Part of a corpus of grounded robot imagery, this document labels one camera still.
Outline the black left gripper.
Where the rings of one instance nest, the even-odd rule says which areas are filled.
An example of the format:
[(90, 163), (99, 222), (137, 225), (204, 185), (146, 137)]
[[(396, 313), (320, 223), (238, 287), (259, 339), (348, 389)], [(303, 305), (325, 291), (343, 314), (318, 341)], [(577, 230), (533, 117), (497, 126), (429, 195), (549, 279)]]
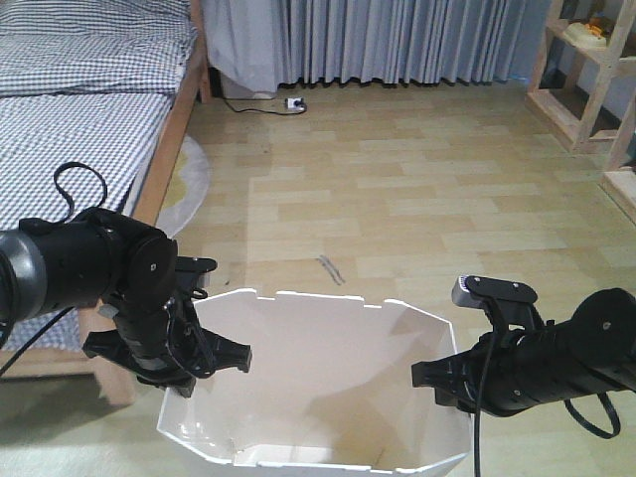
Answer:
[(194, 308), (195, 298), (205, 298), (203, 290), (176, 290), (158, 305), (149, 308), (111, 295), (116, 309), (116, 330), (90, 332), (83, 345), (85, 355), (102, 357), (128, 368), (143, 384), (171, 388), (183, 398), (192, 395), (196, 379), (220, 370), (250, 370), (250, 345), (234, 342), (201, 327)]

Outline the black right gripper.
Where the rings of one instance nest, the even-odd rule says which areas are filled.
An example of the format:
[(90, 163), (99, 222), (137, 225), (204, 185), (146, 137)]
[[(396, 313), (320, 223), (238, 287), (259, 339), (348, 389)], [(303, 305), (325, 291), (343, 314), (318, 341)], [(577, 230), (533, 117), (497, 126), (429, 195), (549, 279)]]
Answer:
[(411, 366), (414, 388), (461, 387), (461, 409), (509, 417), (543, 403), (576, 397), (576, 345), (566, 330), (516, 335), (491, 349), (486, 334), (467, 352)]

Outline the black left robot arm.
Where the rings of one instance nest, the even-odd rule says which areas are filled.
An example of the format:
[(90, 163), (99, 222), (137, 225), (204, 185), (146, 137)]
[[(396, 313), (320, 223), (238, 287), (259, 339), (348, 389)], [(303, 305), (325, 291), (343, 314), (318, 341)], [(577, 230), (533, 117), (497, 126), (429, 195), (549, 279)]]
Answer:
[(147, 224), (105, 209), (48, 222), (22, 219), (1, 234), (1, 339), (16, 323), (54, 317), (42, 336), (74, 308), (102, 304), (110, 331), (91, 332), (82, 350), (136, 376), (144, 385), (191, 396), (198, 379), (236, 368), (248, 372), (251, 348), (203, 328), (196, 299), (207, 296), (211, 258), (181, 256), (175, 240)]

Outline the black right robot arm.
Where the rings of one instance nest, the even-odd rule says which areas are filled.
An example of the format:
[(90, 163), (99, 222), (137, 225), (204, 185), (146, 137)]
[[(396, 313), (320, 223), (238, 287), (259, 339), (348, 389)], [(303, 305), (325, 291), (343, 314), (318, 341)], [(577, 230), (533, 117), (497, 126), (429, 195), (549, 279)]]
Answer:
[(535, 297), (474, 293), (493, 329), (468, 351), (411, 367), (416, 388), (432, 388), (442, 406), (510, 417), (561, 401), (592, 434), (621, 430), (609, 393), (635, 389), (635, 298), (621, 289), (597, 291), (561, 323), (539, 316)]

